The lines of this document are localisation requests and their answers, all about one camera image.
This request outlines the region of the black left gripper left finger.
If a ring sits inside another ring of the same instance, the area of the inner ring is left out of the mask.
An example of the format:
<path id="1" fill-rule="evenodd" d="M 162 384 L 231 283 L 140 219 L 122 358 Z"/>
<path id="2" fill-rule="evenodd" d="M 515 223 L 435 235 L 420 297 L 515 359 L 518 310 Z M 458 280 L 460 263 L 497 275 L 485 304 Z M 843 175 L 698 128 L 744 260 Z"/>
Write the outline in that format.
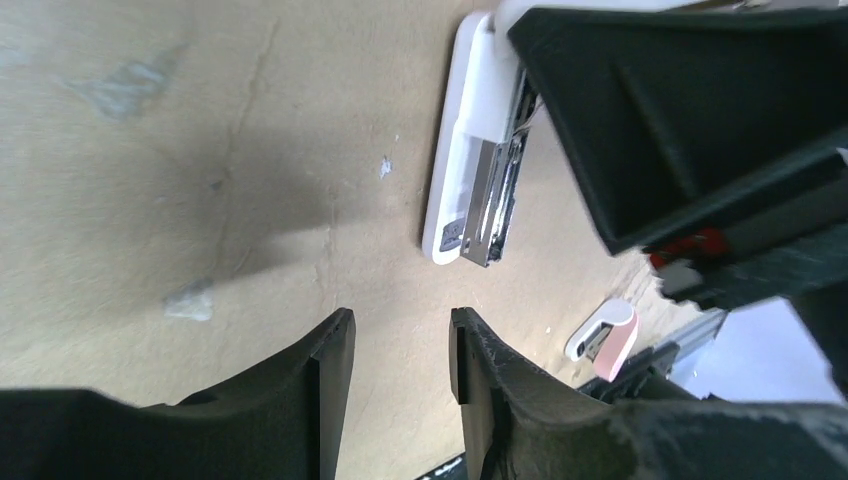
<path id="1" fill-rule="evenodd" d="M 5 479 L 332 479 L 352 376 L 355 317 L 174 405 L 88 389 L 1 394 Z"/>

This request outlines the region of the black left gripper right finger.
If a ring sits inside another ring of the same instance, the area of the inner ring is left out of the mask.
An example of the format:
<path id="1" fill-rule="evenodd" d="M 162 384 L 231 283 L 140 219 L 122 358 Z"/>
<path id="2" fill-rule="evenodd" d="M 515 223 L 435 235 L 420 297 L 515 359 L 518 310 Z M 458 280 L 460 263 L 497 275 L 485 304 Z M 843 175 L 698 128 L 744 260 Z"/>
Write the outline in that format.
<path id="1" fill-rule="evenodd" d="M 847 412 L 688 394 L 608 404 L 560 382 L 469 308 L 451 387 L 472 479 L 843 479 Z"/>

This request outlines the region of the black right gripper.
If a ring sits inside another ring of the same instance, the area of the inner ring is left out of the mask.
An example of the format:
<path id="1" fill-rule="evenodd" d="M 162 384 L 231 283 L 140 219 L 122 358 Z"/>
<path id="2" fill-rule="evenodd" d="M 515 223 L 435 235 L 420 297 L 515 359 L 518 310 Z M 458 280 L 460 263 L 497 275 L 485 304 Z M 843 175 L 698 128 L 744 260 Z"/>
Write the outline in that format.
<path id="1" fill-rule="evenodd" d="M 664 297 L 787 299 L 845 394 L 846 10 L 533 8 L 508 37 L 609 253 L 686 236 L 647 253 Z"/>

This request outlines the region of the long white stapler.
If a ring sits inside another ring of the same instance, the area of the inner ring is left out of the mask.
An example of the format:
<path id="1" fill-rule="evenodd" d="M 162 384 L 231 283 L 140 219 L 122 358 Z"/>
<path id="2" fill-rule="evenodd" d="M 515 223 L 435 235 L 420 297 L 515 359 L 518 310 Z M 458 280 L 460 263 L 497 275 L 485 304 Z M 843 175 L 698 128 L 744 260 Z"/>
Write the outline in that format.
<path id="1" fill-rule="evenodd" d="M 704 1 L 503 1 L 460 23 L 445 88 L 421 248 L 437 265 L 502 258 L 528 135 L 542 103 L 508 39 L 532 8 L 658 12 Z"/>

